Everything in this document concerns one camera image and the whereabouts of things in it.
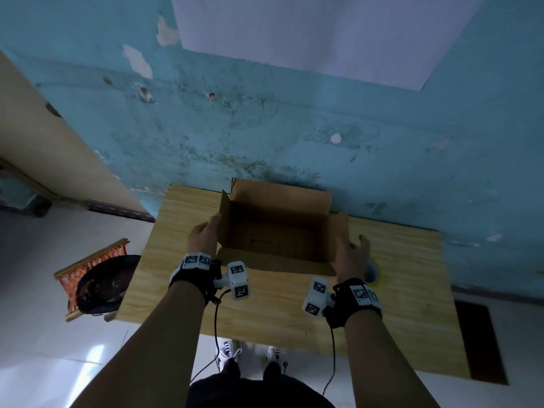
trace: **white sneaker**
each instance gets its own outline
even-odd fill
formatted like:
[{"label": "white sneaker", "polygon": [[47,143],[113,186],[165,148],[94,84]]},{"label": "white sneaker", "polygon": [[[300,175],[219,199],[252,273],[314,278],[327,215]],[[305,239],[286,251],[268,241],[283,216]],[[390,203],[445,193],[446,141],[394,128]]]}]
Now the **white sneaker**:
[{"label": "white sneaker", "polygon": [[238,362],[238,359],[236,357],[241,354],[241,348],[238,347],[238,341],[233,341],[232,339],[217,338],[217,341],[219,343],[217,369],[221,372],[227,360],[234,358],[234,360]]},{"label": "white sneaker", "polygon": [[289,365],[285,360],[285,352],[280,347],[268,347],[267,363],[277,363],[281,368],[281,373],[284,374],[287,366]]}]

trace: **orange woven strap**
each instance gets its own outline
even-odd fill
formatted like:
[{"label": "orange woven strap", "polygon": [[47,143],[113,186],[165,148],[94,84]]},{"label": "orange woven strap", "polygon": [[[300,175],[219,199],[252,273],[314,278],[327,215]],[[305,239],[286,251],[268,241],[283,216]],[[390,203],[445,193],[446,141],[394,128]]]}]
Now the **orange woven strap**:
[{"label": "orange woven strap", "polygon": [[107,251],[100,250],[96,253],[96,256],[92,257],[91,259],[87,260],[86,262],[82,263],[81,261],[76,262],[76,266],[68,269],[64,268],[62,271],[59,271],[55,274],[55,277],[58,279],[64,290],[66,291],[66,294],[68,295],[68,312],[66,314],[66,317],[70,316],[74,311],[77,310],[77,303],[76,303],[76,291],[77,286],[83,275],[85,275],[89,270],[91,270],[93,267],[98,265],[100,262],[103,262],[104,260],[116,257],[116,256],[123,256],[127,254],[127,248],[126,243],[128,243],[128,240],[126,242],[122,242],[122,244],[117,245],[115,247],[111,247],[111,245],[108,247],[110,248]]}]

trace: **hand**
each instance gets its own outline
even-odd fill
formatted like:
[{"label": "hand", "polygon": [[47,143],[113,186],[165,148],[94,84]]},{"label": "hand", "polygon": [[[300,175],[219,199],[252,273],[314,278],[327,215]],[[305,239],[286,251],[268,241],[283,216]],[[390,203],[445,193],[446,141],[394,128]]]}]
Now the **hand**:
[{"label": "hand", "polygon": [[363,235],[359,235],[361,245],[356,246],[347,238],[336,238],[336,258],[331,266],[336,271],[338,283],[352,277],[364,281],[364,269],[371,254],[371,243]]},{"label": "hand", "polygon": [[194,226],[187,237],[187,253],[206,253],[215,259],[217,253],[217,226],[221,213],[216,213],[208,222]]}]

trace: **person's left hand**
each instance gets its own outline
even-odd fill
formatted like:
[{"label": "person's left hand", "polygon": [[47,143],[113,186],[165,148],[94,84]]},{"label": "person's left hand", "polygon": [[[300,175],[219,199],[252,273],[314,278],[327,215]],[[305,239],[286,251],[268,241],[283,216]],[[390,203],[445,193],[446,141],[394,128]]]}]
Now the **person's left hand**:
[{"label": "person's left hand", "polygon": [[217,253],[217,226],[221,213],[217,212],[208,222],[194,226],[187,238],[187,253],[206,253],[215,259]]}]

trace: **person's right arm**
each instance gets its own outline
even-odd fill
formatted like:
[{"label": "person's right arm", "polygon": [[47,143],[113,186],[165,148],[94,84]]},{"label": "person's right arm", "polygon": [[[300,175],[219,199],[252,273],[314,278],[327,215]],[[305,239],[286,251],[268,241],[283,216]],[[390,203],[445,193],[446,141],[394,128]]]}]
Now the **person's right arm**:
[{"label": "person's right arm", "polygon": [[[359,239],[360,246],[337,242],[332,266],[338,283],[352,277],[364,280],[370,242],[362,235]],[[357,407],[439,408],[374,311],[355,312],[344,328]]]}]

